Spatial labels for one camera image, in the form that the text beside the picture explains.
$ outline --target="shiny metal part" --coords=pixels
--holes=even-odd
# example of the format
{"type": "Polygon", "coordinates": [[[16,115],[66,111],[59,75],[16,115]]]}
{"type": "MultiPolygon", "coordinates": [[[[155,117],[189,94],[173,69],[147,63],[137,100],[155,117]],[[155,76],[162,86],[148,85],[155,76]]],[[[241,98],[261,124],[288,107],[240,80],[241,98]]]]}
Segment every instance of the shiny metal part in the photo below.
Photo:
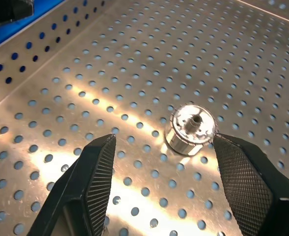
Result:
{"type": "Polygon", "coordinates": [[[25,236],[79,148],[111,132],[109,235],[240,236],[213,147],[184,157],[163,132],[193,101],[289,178],[289,23],[239,1],[102,2],[64,1],[0,47],[0,236],[25,236]]]}
{"type": "Polygon", "coordinates": [[[210,144],[216,133],[212,114],[201,106],[189,104],[172,113],[165,138],[174,151],[192,156],[210,144]]]}

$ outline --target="blue surface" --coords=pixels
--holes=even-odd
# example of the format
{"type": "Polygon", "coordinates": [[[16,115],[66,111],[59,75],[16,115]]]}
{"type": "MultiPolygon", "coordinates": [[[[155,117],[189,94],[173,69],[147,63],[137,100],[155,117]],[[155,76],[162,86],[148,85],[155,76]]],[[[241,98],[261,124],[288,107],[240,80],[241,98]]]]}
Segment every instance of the blue surface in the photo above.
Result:
{"type": "Polygon", "coordinates": [[[34,0],[33,16],[0,27],[0,44],[62,1],[63,0],[34,0]]]}

